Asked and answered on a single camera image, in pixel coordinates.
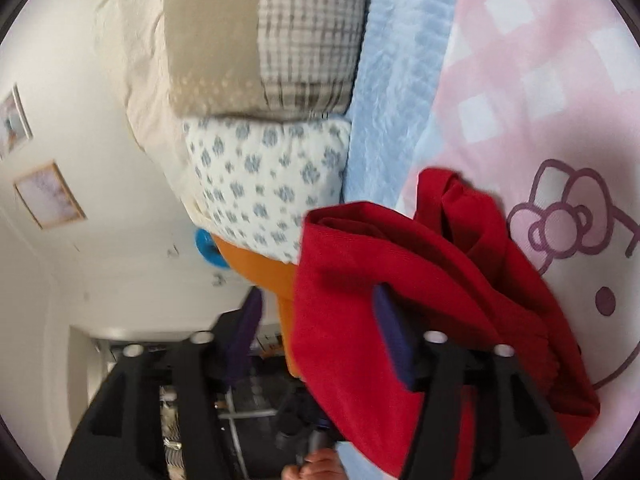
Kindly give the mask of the person's left hand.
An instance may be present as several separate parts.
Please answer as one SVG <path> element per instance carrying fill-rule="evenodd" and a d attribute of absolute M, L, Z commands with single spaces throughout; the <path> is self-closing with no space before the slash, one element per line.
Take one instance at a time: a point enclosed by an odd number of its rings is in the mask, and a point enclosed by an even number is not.
<path fill-rule="evenodd" d="M 310 453 L 303 466 L 288 465 L 283 468 L 282 480 L 347 480 L 340 456 L 333 448 L 322 448 Z"/>

